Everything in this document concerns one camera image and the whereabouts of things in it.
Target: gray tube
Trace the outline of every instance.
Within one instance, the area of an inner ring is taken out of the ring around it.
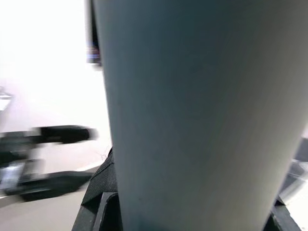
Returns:
[[[308,1],[97,0],[124,231],[260,231],[308,110]]]

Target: cylindrical post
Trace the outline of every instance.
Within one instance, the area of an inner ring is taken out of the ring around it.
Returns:
[[[95,6],[124,231],[261,231],[308,115],[308,1]]]

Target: gray cylinder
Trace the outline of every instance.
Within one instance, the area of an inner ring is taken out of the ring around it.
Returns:
[[[97,0],[124,231],[260,231],[308,115],[308,1]]]

